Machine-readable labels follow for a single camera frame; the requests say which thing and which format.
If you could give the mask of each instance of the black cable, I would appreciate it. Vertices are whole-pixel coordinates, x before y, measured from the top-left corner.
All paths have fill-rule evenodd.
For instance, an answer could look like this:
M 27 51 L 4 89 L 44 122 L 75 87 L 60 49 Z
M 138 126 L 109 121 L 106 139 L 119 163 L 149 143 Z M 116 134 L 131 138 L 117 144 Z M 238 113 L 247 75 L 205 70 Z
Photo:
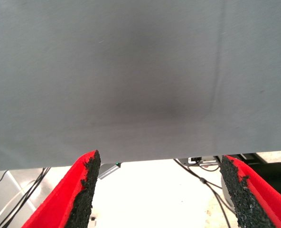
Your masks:
M 214 184 L 214 183 L 211 183 L 211 182 L 209 182 L 209 181 L 207 181 L 207 183 L 209 183 L 209 184 L 211 184 L 211 185 L 213 185 L 213 186 L 215 186 L 215 187 L 217 187 L 217 188 L 219 188 L 219 189 L 222 189 L 221 186 L 218 186 L 218 185 L 216 185 L 216 184 Z
M 223 201 L 223 199 L 221 198 L 221 196 L 220 196 L 216 191 L 215 191 L 215 193 L 216 193 L 216 195 L 219 197 L 220 201 L 225 205 L 225 207 L 227 207 L 228 210 L 230 210 L 232 213 L 235 214 L 235 211 L 232 210 L 232 209 L 230 208 L 230 206 L 228 206 L 228 205 Z
M 9 224 L 12 222 L 12 220 L 15 218 L 16 214 L 20 211 L 20 209 L 24 206 L 24 204 L 27 202 L 27 200 L 31 197 L 31 195 L 33 194 L 33 192 L 36 190 L 36 188 L 39 186 L 39 184 L 41 183 L 41 181 L 43 180 L 43 178 L 45 177 L 45 175 L 49 172 L 50 168 L 47 168 L 44 172 L 44 174 L 42 175 L 42 177 L 38 180 L 36 186 L 33 188 L 33 190 L 25 197 L 25 199 L 23 200 L 22 204 L 20 205 L 20 207 L 15 211 L 15 213 L 12 215 L 12 217 L 6 222 L 6 224 L 2 227 L 2 228 L 6 228 L 9 226 Z
M 0 181 L 2 181 L 4 175 L 6 175 L 6 172 L 7 172 L 7 171 L 9 171 L 9 170 L 5 170 L 5 171 L 4 171 L 3 175 L 2 175 L 1 178 L 0 178 Z
M 205 170 L 205 171 L 208 171 L 208 172 L 214 172 L 214 171 L 217 171 L 217 170 L 220 168 L 219 166 L 217 166 L 217 168 L 214 169 L 214 170 L 208 170 L 208 169 L 205 169 L 204 167 L 200 166 L 199 164 L 198 164 L 198 166 L 199 166 L 201 169 L 203 169 L 203 170 Z
M 188 171 L 189 171 L 189 173 L 192 174 L 193 176 L 195 176 L 195 177 L 197 177 L 197 178 L 200 178 L 200 176 L 198 176 L 196 173 L 194 173 L 194 172 L 189 168 L 189 166 L 188 166 Z M 214 184 L 214 183 L 211 183 L 211 182 L 209 182 L 209 181 L 207 181 L 207 180 L 205 180 L 205 181 L 206 181 L 207 183 L 209 183 L 209 184 L 211 184 L 211 185 L 213 185 L 213 186 L 219 188 L 219 189 L 222 189 L 221 186 L 218 186 L 218 185 L 216 185 L 216 184 Z
M 224 215 L 224 217 L 225 217 L 225 220 L 226 220 L 226 223 L 227 223 L 228 228 L 231 228 L 230 223 L 229 223 L 228 218 L 227 218 L 227 215 L 226 215 L 226 213 L 225 213 L 225 211 L 224 211 L 223 205 L 221 204 L 220 199 L 217 197 L 216 192 L 212 189 L 212 187 L 211 187 L 209 184 L 206 183 L 206 185 L 211 189 L 211 191 L 213 192 L 215 198 L 217 199 L 217 202 L 218 202 L 218 204 L 220 205 L 221 210 L 222 210 L 222 213 L 223 213 L 223 215 Z
M 38 180 L 41 178 L 42 174 L 44 173 L 45 168 L 42 168 L 41 173 L 39 174 L 39 176 L 36 178 L 35 182 L 33 183 L 33 185 L 29 188 L 28 191 L 26 191 L 26 193 L 21 197 L 21 199 L 18 201 L 18 203 L 14 206 L 14 208 L 10 211 L 10 213 L 3 219 L 3 221 L 0 223 L 0 227 L 1 225 L 7 220 L 7 218 L 13 213 L 13 211 L 19 206 L 20 202 L 22 202 L 24 200 L 24 198 L 30 193 L 31 189 L 33 186 L 36 185 L 36 183 L 38 182 Z
M 206 186 L 209 187 L 209 189 L 213 192 L 213 194 L 214 194 L 214 196 L 215 196 L 217 202 L 219 203 L 219 205 L 220 205 L 220 207 L 221 207 L 221 210 L 222 210 L 223 215 L 224 215 L 224 217 L 225 217 L 227 226 L 228 226 L 229 228 L 231 228 L 230 223 L 229 223 L 228 218 L 227 218 L 227 215 L 226 215 L 226 213 L 225 213 L 225 211 L 224 211 L 224 208 L 223 208 L 223 206 L 222 206 L 222 204 L 221 204 L 221 201 L 220 201 L 220 199 L 218 198 L 219 194 L 218 194 L 216 191 L 214 191 L 213 188 L 212 188 L 209 184 L 212 184 L 212 185 L 214 185 L 214 186 L 217 186 L 217 185 L 215 185 L 215 184 L 213 184 L 213 183 L 210 183 L 210 182 L 208 182 L 205 178 L 202 178 L 202 177 L 198 176 L 198 175 L 197 175 L 195 172 L 193 172 L 189 167 L 186 168 L 186 167 L 183 166 L 180 162 L 178 162 L 176 159 L 174 159 L 174 161 L 175 161 L 180 167 L 182 167 L 184 170 L 186 170 L 187 172 L 189 172 L 191 175 L 197 177 L 203 184 L 205 184 Z
M 49 172 L 50 168 L 43 168 L 41 173 L 39 174 L 39 176 L 37 177 L 37 179 L 35 180 L 35 182 L 33 183 L 33 185 L 29 188 L 28 191 L 26 191 L 26 193 L 21 197 L 21 199 L 18 201 L 18 203 L 14 206 L 14 208 L 11 210 L 11 212 L 4 218 L 4 220 L 0 223 L 0 227 L 2 226 L 2 224 L 12 215 L 12 213 L 14 212 L 14 214 L 11 216 L 11 218 L 9 218 L 9 220 L 2 226 L 3 228 L 8 227 L 9 224 L 11 223 L 11 221 L 14 219 L 14 217 L 16 216 L 16 214 L 20 211 L 20 209 L 23 207 L 23 205 L 27 202 L 27 200 L 29 199 L 29 197 L 32 195 L 32 193 L 36 190 L 36 188 L 38 187 L 38 185 L 41 183 L 41 181 L 43 180 L 43 178 L 45 177 L 45 175 Z

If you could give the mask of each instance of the wire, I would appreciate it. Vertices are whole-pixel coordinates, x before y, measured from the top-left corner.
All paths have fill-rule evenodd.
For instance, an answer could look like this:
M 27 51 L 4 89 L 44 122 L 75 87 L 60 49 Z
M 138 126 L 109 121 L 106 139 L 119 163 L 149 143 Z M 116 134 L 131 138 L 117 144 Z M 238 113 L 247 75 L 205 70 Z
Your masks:
M 14 208 L 11 210 L 11 212 L 4 218 L 4 220 L 0 223 L 0 227 L 6 228 L 9 226 L 11 221 L 15 218 L 16 214 L 20 211 L 20 209 L 23 207 L 23 205 L 27 202 L 27 200 L 30 198 L 32 193 L 36 190 L 38 185 L 41 183 L 45 175 L 49 172 L 51 168 L 43 168 L 33 185 L 29 188 L 29 190 L 21 197 L 21 199 L 18 201 L 18 203 L 14 206 Z
M 211 187 L 208 183 L 206 183 L 206 185 L 211 189 L 211 191 L 213 192 L 215 198 L 217 199 L 217 202 L 218 202 L 218 204 L 220 205 L 221 210 L 222 210 L 222 213 L 223 213 L 223 215 L 224 215 L 224 217 L 225 217 L 225 220 L 226 220 L 226 223 L 227 223 L 228 228 L 231 228 L 230 223 L 229 223 L 228 218 L 227 218 L 227 215 L 226 215 L 226 213 L 225 213 L 225 211 L 224 211 L 223 205 L 221 204 L 220 199 L 217 197 L 216 192 L 212 189 L 212 187 Z
M 6 175 L 6 172 L 7 172 L 7 171 L 9 171 L 9 170 L 5 170 L 5 171 L 4 171 L 3 175 L 2 175 L 1 178 L 0 178 L 0 181 L 2 181 L 4 175 Z
M 197 175 L 195 172 L 193 172 L 189 167 L 186 168 L 184 165 L 182 165 L 182 164 L 181 164 L 179 161 L 177 161 L 176 159 L 174 159 L 174 161 L 175 161 L 180 167 L 182 167 L 184 170 L 186 170 L 187 172 L 189 172 L 191 175 L 197 177 L 203 184 L 205 184 L 206 186 L 209 187 L 209 189 L 213 192 L 213 194 L 214 194 L 214 196 L 215 196 L 217 202 L 219 203 L 219 205 L 220 205 L 220 207 L 221 207 L 221 210 L 222 210 L 222 213 L 223 213 L 224 218 L 225 218 L 225 220 L 226 220 L 226 223 L 227 223 L 228 228 L 231 228 L 230 223 L 229 223 L 228 218 L 227 218 L 227 215 L 226 215 L 226 213 L 225 213 L 225 211 L 224 211 L 223 205 L 221 204 L 221 201 L 222 201 L 224 204 L 225 204 L 225 202 L 221 199 L 220 195 L 219 195 L 209 184 L 212 184 L 212 185 L 214 185 L 214 186 L 216 186 L 216 187 L 218 187 L 218 188 L 221 188 L 221 187 L 219 187 L 219 186 L 217 186 L 217 185 L 215 185 L 215 184 L 213 184 L 213 183 L 211 183 L 211 182 L 208 182 L 205 178 L 202 178 L 202 177 L 198 176 L 198 175 Z
M 0 216 L 2 215 L 2 213 L 4 212 L 4 210 L 11 204 L 11 202 L 12 202 L 14 199 L 16 199 L 16 197 L 19 196 L 20 193 L 23 192 L 23 191 L 27 188 L 27 186 L 29 186 L 29 185 L 30 185 L 31 183 L 33 183 L 34 181 L 35 181 L 35 180 L 30 181 L 25 187 L 23 187 L 19 192 L 17 192 L 17 194 L 16 194 L 13 198 L 11 198 L 11 199 L 9 200 L 9 202 L 3 207 L 3 209 L 1 209 L 1 211 L 0 211 Z
M 217 168 L 216 169 L 214 169 L 214 170 L 208 170 L 208 169 L 205 169 L 204 167 L 202 167 L 202 166 L 200 166 L 200 165 L 198 165 L 201 169 L 203 169 L 203 170 L 205 170 L 205 171 L 208 171 L 208 172 L 214 172 L 214 171 L 217 171 L 220 167 L 219 166 L 217 166 Z
M 225 207 L 227 207 L 228 210 L 230 210 L 232 213 L 235 214 L 235 211 L 232 210 L 232 209 L 230 208 L 230 206 L 228 206 L 228 205 L 223 201 L 223 199 L 221 198 L 221 196 L 220 196 L 217 192 L 215 192 L 215 193 L 216 193 L 216 195 L 219 197 L 220 201 L 225 205 Z

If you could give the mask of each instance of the cable connector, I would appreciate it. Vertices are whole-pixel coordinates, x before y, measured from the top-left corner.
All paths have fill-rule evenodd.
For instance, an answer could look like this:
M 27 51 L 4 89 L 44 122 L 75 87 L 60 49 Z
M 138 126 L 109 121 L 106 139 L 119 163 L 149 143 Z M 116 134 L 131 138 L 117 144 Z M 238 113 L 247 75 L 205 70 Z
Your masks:
M 205 178 L 200 177 L 199 180 L 200 180 L 203 184 L 206 184 L 206 183 L 207 183 L 207 180 L 206 180 Z

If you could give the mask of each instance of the red foam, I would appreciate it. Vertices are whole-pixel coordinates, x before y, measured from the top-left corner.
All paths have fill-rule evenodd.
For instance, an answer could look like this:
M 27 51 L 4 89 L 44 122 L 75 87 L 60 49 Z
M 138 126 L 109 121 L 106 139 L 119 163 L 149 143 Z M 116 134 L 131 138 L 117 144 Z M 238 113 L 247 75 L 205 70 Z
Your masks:
M 233 164 L 238 168 L 239 181 L 243 177 L 249 176 L 247 179 L 249 190 L 256 197 L 274 225 L 281 228 L 281 194 L 244 162 L 230 156 L 227 156 L 227 158 L 232 160 Z
M 69 218 L 76 195 L 83 189 L 81 180 L 88 170 L 84 164 L 93 158 L 95 151 L 81 156 L 48 195 L 23 228 L 63 228 Z

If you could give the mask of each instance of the gray fabric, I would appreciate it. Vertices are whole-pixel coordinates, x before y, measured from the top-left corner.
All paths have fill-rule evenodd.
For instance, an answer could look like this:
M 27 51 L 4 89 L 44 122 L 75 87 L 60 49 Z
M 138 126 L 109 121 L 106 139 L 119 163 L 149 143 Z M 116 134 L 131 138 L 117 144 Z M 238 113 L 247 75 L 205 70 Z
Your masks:
M 281 150 L 281 1 L 0 1 L 0 170 Z

